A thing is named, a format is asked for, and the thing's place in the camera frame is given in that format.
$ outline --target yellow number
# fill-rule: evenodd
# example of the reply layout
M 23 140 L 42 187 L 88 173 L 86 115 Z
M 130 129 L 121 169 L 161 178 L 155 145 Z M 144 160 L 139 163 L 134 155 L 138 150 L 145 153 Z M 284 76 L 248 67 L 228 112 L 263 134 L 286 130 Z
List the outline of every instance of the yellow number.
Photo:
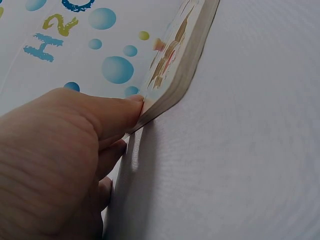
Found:
M 64 17 L 60 14 L 54 14 L 54 15 L 48 17 L 47 20 L 44 21 L 43 26 L 42 26 L 42 28 L 44 30 L 47 30 L 54 25 L 54 23 L 49 24 L 52 19 L 58 20 L 58 32 L 60 35 L 65 36 L 65 37 L 69 36 L 69 30 L 72 29 L 75 25 L 77 25 L 79 23 L 79 20 L 76 17 L 74 17 L 72 19 L 72 21 L 70 21 L 66 25 L 64 25 Z

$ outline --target blue letter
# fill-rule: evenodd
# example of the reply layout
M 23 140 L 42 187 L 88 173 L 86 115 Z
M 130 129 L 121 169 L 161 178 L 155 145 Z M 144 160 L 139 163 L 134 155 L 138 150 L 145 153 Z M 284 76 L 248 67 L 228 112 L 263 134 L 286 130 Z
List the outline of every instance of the blue letter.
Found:
M 50 55 L 49 53 L 44 52 L 46 46 L 48 44 L 50 44 L 50 45 L 54 45 L 54 46 L 59 47 L 59 46 L 62 46 L 64 41 L 52 38 L 50 36 L 42 35 L 41 33 L 36 33 L 33 36 L 43 42 L 40 45 L 39 49 L 36 49 L 33 46 L 25 46 L 23 48 L 23 50 L 27 54 L 31 54 L 31 55 L 33 55 L 33 56 L 35 56 L 37 58 L 40 58 L 41 60 L 46 60 L 46 61 L 49 61 L 49 62 L 52 63 L 54 61 L 54 56 Z
M 70 10 L 70 11 L 73 11 L 73 12 L 85 12 L 86 9 L 89 9 L 91 8 L 91 5 L 95 2 L 95 0 L 90 0 L 87 4 L 84 4 L 84 5 L 75 5 L 75 4 L 72 4 L 70 3 L 68 0 L 62 0 L 62 4 L 63 6 L 65 6 L 66 9 Z

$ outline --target skin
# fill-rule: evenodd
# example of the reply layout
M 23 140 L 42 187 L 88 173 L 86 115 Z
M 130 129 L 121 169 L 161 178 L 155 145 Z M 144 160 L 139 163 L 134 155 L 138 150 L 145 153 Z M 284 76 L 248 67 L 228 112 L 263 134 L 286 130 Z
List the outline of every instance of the skin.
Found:
M 143 97 L 58 88 L 0 118 L 0 240 L 102 238 L 106 177 Z

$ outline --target white backdrop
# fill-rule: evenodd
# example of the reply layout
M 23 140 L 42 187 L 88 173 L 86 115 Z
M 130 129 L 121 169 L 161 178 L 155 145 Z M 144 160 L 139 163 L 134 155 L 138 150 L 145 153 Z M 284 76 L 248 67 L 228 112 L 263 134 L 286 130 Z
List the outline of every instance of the white backdrop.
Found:
M 117 240 L 320 239 L 320 1 L 221 0 L 182 101 L 131 137 Z

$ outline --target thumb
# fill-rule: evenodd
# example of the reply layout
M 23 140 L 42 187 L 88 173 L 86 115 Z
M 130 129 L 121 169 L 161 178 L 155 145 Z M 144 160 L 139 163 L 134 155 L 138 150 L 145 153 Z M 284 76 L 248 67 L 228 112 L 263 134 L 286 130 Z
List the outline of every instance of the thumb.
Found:
M 33 103 L 45 108 L 64 107 L 77 111 L 92 124 L 98 138 L 104 140 L 126 133 L 137 124 L 143 100 L 140 95 L 128 99 L 105 98 L 57 88 L 35 99 L 30 105 Z

